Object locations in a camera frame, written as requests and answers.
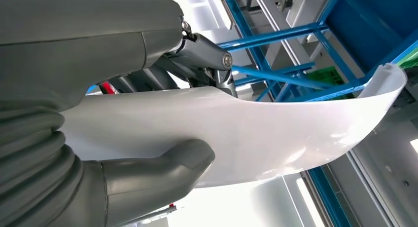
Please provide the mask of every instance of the gray robot arm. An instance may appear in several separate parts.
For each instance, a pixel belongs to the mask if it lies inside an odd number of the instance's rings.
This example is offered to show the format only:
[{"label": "gray robot arm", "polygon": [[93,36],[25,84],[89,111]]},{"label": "gray robot arm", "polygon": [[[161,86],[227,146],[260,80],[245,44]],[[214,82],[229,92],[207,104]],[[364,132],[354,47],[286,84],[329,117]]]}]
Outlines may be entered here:
[{"label": "gray robot arm", "polygon": [[172,0],[0,0],[0,226],[122,226],[190,192],[204,141],[80,161],[57,131],[88,86],[183,44],[181,19]]}]

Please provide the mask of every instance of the bolt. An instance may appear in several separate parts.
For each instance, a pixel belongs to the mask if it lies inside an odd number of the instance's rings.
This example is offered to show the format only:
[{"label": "bolt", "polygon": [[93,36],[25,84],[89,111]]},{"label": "bolt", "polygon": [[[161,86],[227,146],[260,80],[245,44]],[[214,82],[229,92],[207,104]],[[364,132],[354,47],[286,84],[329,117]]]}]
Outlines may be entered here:
[{"label": "bolt", "polygon": [[225,53],[222,56],[222,65],[225,68],[228,68],[228,69],[232,66],[232,57],[231,57],[231,55],[229,53]]}]

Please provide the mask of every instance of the curved white panel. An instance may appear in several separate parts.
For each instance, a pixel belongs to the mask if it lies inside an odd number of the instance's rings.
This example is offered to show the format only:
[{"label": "curved white panel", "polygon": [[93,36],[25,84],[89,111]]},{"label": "curved white panel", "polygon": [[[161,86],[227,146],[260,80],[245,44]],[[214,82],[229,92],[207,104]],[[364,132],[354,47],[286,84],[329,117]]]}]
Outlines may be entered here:
[{"label": "curved white panel", "polygon": [[155,157],[199,138],[216,159],[197,187],[299,172],[328,163],[383,118],[406,76],[380,67],[357,99],[262,103],[213,88],[88,96],[65,111],[67,144],[84,160]]}]

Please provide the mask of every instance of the green object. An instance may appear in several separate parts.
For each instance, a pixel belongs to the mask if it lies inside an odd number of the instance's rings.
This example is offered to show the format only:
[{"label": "green object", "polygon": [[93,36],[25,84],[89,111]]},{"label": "green object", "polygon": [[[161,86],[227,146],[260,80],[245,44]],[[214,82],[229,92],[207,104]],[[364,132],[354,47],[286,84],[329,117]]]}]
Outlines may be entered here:
[{"label": "green object", "polygon": [[[325,82],[325,83],[332,84],[332,85],[345,84],[340,74],[338,74],[338,71],[333,66],[319,69],[311,73],[307,73],[306,78],[310,80]],[[354,98],[353,94],[347,94],[347,95],[335,97],[331,100],[344,100],[344,99],[352,99],[352,98]]]},{"label": "green object", "polygon": [[400,67],[404,68],[403,65],[405,63],[410,64],[412,61],[417,62],[417,60],[418,60],[418,47],[416,49],[414,49],[412,52],[410,52],[408,55],[406,55],[403,59],[401,59],[401,61],[399,61],[398,65]]}]

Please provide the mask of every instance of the red cable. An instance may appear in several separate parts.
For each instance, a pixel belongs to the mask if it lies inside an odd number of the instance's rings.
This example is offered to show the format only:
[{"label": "red cable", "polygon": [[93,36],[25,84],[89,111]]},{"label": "red cable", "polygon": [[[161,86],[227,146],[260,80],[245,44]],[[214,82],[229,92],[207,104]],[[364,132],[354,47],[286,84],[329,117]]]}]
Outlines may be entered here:
[{"label": "red cable", "polygon": [[107,82],[107,81],[106,82],[103,82],[102,85],[103,85],[103,88],[106,90],[106,92],[108,94],[114,94],[115,93],[113,91],[112,87],[110,86],[109,82]]}]

